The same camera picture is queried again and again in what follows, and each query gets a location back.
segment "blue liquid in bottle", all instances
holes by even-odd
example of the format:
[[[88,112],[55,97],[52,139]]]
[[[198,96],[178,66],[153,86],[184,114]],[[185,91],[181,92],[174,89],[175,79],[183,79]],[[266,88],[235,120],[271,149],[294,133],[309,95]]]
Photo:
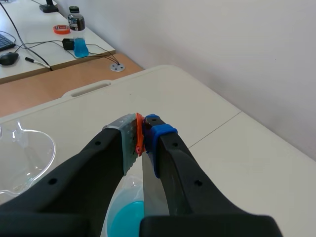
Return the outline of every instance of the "blue liquid in bottle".
[[[108,227],[108,237],[139,237],[140,222],[145,216],[144,202],[135,201],[125,206]]]
[[[83,58],[89,55],[89,50],[85,44],[84,38],[75,38],[74,53],[77,58]]]

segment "wooden desk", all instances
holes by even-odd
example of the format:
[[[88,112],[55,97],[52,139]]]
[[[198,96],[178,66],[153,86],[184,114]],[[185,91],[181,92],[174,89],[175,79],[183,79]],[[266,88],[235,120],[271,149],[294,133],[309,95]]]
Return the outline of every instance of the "wooden desk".
[[[106,58],[76,64],[0,85],[0,117],[58,99],[67,91],[101,80],[115,80],[142,70],[123,54],[115,54],[125,65],[123,72],[113,72]]]

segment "bottle label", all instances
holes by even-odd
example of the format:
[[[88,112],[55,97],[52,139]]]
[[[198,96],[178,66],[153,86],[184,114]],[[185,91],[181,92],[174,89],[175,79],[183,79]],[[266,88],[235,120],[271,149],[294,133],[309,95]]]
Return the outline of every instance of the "bottle label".
[[[69,27],[73,31],[83,31],[85,29],[84,18],[70,18],[68,17]]]

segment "white table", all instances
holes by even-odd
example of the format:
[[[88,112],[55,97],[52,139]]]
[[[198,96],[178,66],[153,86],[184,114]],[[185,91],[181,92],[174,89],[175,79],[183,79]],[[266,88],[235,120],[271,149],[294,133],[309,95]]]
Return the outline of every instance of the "white table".
[[[19,119],[24,128],[50,135],[55,167],[104,125],[128,113],[155,113],[178,129],[202,169],[237,206],[271,215],[285,237],[316,236],[316,163],[309,157],[178,68],[160,66],[111,83],[78,97],[67,93],[0,118],[0,124]],[[129,172],[141,173],[140,158]]]
[[[38,0],[38,2],[42,4],[46,3],[45,0]],[[67,19],[64,18],[59,12],[43,13],[40,11],[39,5],[31,0],[16,0],[12,3],[3,3],[3,6],[8,11],[13,22],[15,23],[24,43],[63,40],[64,38],[73,37],[72,34],[57,35],[54,33],[53,27],[55,25],[68,24]],[[5,31],[15,36],[17,39],[16,44],[21,45],[12,23],[2,8],[0,8],[0,31]],[[0,34],[3,34],[8,39],[13,41],[11,36],[8,36],[2,32],[0,32]],[[110,51],[111,53],[115,53],[114,48],[108,45],[88,28],[86,28],[85,31],[85,40],[88,44],[96,44],[105,50]],[[17,47],[2,51],[0,54],[14,52],[16,49]],[[92,53],[105,53],[105,51],[99,49],[96,46],[88,46],[88,49]],[[75,59],[63,48],[55,45],[54,43],[45,43],[33,48],[32,50],[43,57],[53,69],[73,65],[79,63],[80,60],[82,60]],[[20,57],[14,65],[0,65],[0,83],[48,72],[48,69],[24,60],[25,57],[30,57],[41,62],[41,60],[31,52],[24,49],[19,49],[18,53],[20,54]]]

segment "clear plastic bowl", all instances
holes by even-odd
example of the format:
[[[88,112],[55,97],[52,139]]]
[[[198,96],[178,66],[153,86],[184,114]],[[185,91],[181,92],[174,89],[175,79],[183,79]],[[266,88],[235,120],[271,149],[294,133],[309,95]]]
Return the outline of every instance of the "clear plastic bowl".
[[[50,167],[56,145],[46,133],[0,125],[0,204],[20,195]]]

